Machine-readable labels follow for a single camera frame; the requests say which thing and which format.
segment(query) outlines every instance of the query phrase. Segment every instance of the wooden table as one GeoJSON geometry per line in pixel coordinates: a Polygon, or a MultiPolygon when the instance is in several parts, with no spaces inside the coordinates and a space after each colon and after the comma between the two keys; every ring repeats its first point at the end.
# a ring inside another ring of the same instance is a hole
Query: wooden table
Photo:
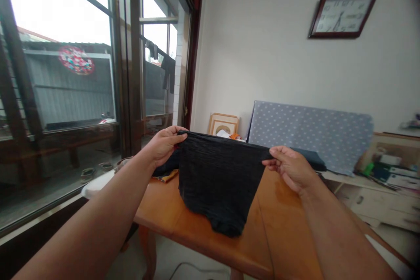
{"type": "MultiPolygon", "coordinates": [[[[213,232],[206,217],[188,210],[179,195],[178,183],[178,177],[167,184],[152,178],[135,215],[147,262],[143,279],[152,279],[156,270],[153,232],[230,266],[231,279],[240,278],[241,273],[257,279],[322,279],[300,199],[277,173],[265,170],[239,238],[213,232]]],[[[406,263],[350,210],[349,213],[364,234],[406,263]]]]}

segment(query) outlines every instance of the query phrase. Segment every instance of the clock face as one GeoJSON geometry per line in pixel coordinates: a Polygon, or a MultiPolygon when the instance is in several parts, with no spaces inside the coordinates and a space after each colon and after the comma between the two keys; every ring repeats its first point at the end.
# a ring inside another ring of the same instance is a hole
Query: clock face
{"type": "Polygon", "coordinates": [[[326,0],[316,32],[358,32],[372,0],[326,0]]]}

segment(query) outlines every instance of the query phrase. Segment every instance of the cabinet drawer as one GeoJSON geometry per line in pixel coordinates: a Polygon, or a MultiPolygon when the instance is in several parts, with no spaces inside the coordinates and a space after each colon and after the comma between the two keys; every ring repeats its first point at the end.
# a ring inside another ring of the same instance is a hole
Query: cabinet drawer
{"type": "Polygon", "coordinates": [[[360,187],[352,186],[352,185],[343,185],[341,189],[337,192],[336,197],[342,203],[344,203],[347,207],[351,207],[352,203],[359,195],[361,191],[360,187]]]}
{"type": "Polygon", "coordinates": [[[396,210],[388,210],[384,223],[414,232],[420,232],[420,217],[396,210]]]}
{"type": "Polygon", "coordinates": [[[420,215],[420,199],[408,196],[399,196],[391,205],[391,209],[409,214],[420,215]]]}
{"type": "Polygon", "coordinates": [[[391,207],[395,197],[398,196],[362,188],[353,201],[351,210],[356,214],[382,220],[391,207]]]}

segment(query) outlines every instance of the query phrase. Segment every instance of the hand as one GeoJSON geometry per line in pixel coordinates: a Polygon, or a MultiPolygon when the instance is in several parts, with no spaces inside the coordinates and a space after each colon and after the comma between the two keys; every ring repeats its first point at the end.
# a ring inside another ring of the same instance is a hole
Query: hand
{"type": "Polygon", "coordinates": [[[170,126],[159,131],[152,140],[140,151],[142,154],[147,154],[155,168],[163,165],[175,151],[175,145],[184,141],[187,134],[177,135],[178,131],[185,130],[184,127],[170,126]]]}
{"type": "Polygon", "coordinates": [[[284,182],[293,191],[300,193],[318,179],[302,154],[283,146],[272,147],[270,154],[274,159],[262,161],[262,164],[282,175],[284,182]]]}

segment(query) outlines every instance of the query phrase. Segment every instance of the white wall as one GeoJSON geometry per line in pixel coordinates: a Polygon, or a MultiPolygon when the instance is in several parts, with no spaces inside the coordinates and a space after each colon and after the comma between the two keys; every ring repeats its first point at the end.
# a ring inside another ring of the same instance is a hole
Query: white wall
{"type": "Polygon", "coordinates": [[[355,40],[308,39],[319,0],[203,0],[191,130],[254,100],[371,114],[375,131],[420,111],[419,0],[377,0],[355,40]]]}

